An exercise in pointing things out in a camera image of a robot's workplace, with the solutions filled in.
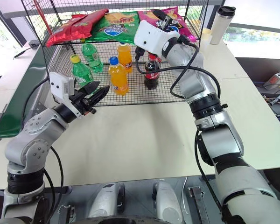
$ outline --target travel mug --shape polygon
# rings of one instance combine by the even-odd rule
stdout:
[[[211,28],[211,44],[219,44],[234,15],[235,7],[222,6],[218,9]]]

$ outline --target snack bag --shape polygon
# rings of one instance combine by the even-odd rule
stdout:
[[[137,12],[108,13],[96,24],[86,42],[112,40],[134,44],[138,26]]]
[[[183,21],[183,18],[178,14],[178,7],[167,8],[162,10],[164,13],[169,15],[172,18],[172,23],[168,26],[166,32],[175,30],[179,34],[185,35],[192,42],[196,42],[196,37],[187,28],[187,25]],[[138,11],[140,20],[146,20],[148,23],[152,24],[155,27],[161,27],[163,20],[160,20],[156,17],[152,11]]]
[[[67,23],[63,24],[60,28],[53,32],[53,34],[49,37],[46,46],[50,47],[56,43],[90,37],[92,26],[96,24],[107,12],[108,9],[104,8],[88,15],[72,15],[71,19]]]

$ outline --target metal wire basket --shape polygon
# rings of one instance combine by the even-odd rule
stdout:
[[[80,40],[53,45],[50,48],[45,46],[49,38],[49,32],[42,17],[39,15],[36,5],[43,11],[43,15],[54,32],[58,27],[66,23],[73,14],[90,14],[102,8],[108,8],[109,12],[131,12],[155,9],[165,9],[168,7],[179,7],[178,13],[184,18],[186,25],[200,44],[200,37],[206,15],[209,0],[21,0],[25,8],[32,28],[42,45],[48,72],[55,71],[67,76],[72,76],[72,63],[70,56],[78,54],[83,63],[87,64],[82,55],[82,42]],[[101,82],[101,86],[111,85],[108,74],[109,58],[117,56],[117,42],[93,42],[98,50],[99,56],[104,64],[102,72],[93,74],[95,80]],[[131,45],[131,54],[134,63],[134,50],[136,46]],[[140,68],[144,70],[144,63],[148,55],[145,54],[139,60]],[[161,63],[161,68],[169,67],[167,62]],[[172,96],[169,89],[176,77],[171,71],[162,72],[159,84],[156,89],[148,90],[144,86],[144,76],[137,72],[133,66],[133,72],[127,74],[129,92],[125,96],[117,96],[113,91],[99,102],[103,105],[134,105],[150,103],[168,103],[183,101]],[[175,87],[175,92],[180,94],[179,87]]]

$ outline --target green chip bag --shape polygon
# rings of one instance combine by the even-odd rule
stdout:
[[[139,26],[138,13],[107,13],[92,29],[86,42],[118,41],[133,43]]]

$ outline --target green soda bottle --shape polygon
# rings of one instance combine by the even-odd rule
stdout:
[[[82,54],[85,60],[88,62],[89,67],[93,72],[101,72],[103,70],[103,63],[98,55],[98,50],[91,43],[85,43],[82,45]]]
[[[89,67],[81,62],[78,55],[70,56],[70,60],[73,63],[72,73],[81,87],[89,82],[93,82],[93,77]]]

